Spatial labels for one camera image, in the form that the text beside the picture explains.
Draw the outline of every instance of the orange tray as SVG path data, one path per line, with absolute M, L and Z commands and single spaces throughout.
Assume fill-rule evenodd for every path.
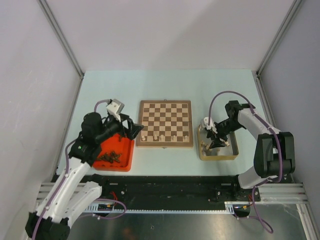
M 108 161 L 95 161 L 93 167 L 96 170 L 101 171 L 117 171 L 117 172 L 128 172 L 131 169 L 132 155 L 134 153 L 135 141 L 129 138 L 123 137 L 119 141 L 120 135 L 116 134 L 113 137 L 105 140 L 101 143 L 102 151 L 98 157 L 105 153 L 110 153 L 114 151 L 116 154 L 122 154 L 119 157 L 120 162 L 113 161 L 110 163 Z

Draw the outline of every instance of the metal floor panel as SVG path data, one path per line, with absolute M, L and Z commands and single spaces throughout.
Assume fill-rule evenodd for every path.
M 306 240 L 297 207 L 258 205 L 274 229 L 263 230 L 253 219 L 230 214 L 125 214 L 114 220 L 84 217 L 76 221 L 68 240 Z

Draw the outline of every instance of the small objects in tray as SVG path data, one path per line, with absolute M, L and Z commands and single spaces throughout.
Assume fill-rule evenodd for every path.
M 234 132 L 227 136 L 228 141 L 224 142 L 225 147 L 210 148 L 212 141 L 207 138 L 207 132 L 201 126 L 197 129 L 197 139 L 199 157 L 203 161 L 234 160 L 239 154 Z
M 100 157 L 98 157 L 96 159 L 96 161 L 105 161 L 105 162 L 109 162 L 111 164 L 114 163 L 114 161 L 116 161 L 117 163 L 120 163 L 119 158 L 121 157 L 122 153 L 120 154 L 116 154 L 115 151 L 110 152 L 110 154 L 108 154 L 107 152 L 103 155 L 101 155 Z

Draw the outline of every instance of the robotic arm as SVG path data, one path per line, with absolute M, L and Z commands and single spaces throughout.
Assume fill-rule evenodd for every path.
M 253 167 L 238 176 L 242 189 L 252 189 L 265 179 L 274 179 L 279 175 L 279 149 L 276 139 L 270 133 L 272 129 L 280 143 L 282 157 L 282 174 L 287 175 L 295 171 L 294 137 L 290 132 L 281 132 L 264 121 L 256 112 L 255 107 L 229 101 L 225 105 L 228 119 L 215 122 L 208 117 L 201 121 L 201 126 L 207 131 L 207 138 L 211 139 L 210 149 L 228 146 L 227 135 L 240 128 L 247 129 L 256 139 Z
M 78 183 L 102 151 L 100 146 L 102 142 L 115 134 L 133 140 L 143 129 L 144 126 L 134 124 L 128 115 L 121 113 L 123 108 L 124 104 L 114 99 L 110 100 L 106 107 L 108 115 L 104 122 L 97 112 L 84 116 L 81 132 L 68 154 L 69 160 L 67 160 L 64 174 L 59 176 L 36 211 L 29 213 L 25 230 L 30 238 L 66 240 L 70 228 L 85 208 L 99 198 L 103 190 L 108 191 L 103 189 L 106 178 L 94 174 L 82 190 L 71 199 Z M 128 128 L 124 127 L 124 121 L 127 121 Z

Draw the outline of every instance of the wooden chessboard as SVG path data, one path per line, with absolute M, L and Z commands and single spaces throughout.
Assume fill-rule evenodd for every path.
M 191 101 L 143 100 L 139 123 L 144 129 L 137 147 L 192 148 L 194 146 Z

